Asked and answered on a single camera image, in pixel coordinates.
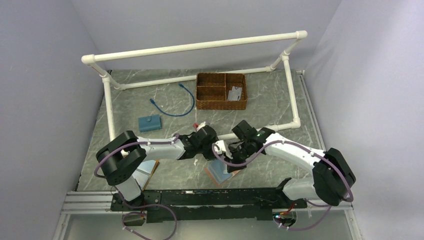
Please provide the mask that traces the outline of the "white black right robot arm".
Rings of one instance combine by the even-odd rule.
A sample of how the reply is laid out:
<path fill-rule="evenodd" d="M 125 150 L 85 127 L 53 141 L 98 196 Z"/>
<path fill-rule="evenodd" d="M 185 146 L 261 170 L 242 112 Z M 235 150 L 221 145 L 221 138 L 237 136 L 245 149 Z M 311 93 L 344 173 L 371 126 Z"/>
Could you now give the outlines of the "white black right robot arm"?
<path fill-rule="evenodd" d="M 280 207 L 287 208 L 303 199 L 319 199 L 334 207 L 341 202 L 353 202 L 356 177 L 339 150 L 308 147 L 270 128 L 257 130 L 245 120 L 232 131 L 240 145 L 230 148 L 219 140 L 211 147 L 214 156 L 227 166 L 244 168 L 262 154 L 281 158 L 310 174 L 302 179 L 288 177 L 276 187 L 275 200 Z"/>

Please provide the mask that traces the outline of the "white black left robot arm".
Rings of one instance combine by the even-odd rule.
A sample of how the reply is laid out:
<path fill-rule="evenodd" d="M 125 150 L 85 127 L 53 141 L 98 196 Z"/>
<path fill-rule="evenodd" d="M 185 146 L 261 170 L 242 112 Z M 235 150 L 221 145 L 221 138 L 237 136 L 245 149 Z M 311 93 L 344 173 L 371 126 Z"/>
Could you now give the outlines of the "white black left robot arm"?
<path fill-rule="evenodd" d="M 170 138 L 137 137 L 131 130 L 124 131 L 96 153 L 97 178 L 103 178 L 123 196 L 124 204 L 131 210 L 144 203 L 142 187 L 134 174 L 145 161 L 186 160 L 196 155 L 213 159 L 212 145 L 218 142 L 216 131 L 205 125 L 190 134 L 174 134 Z"/>

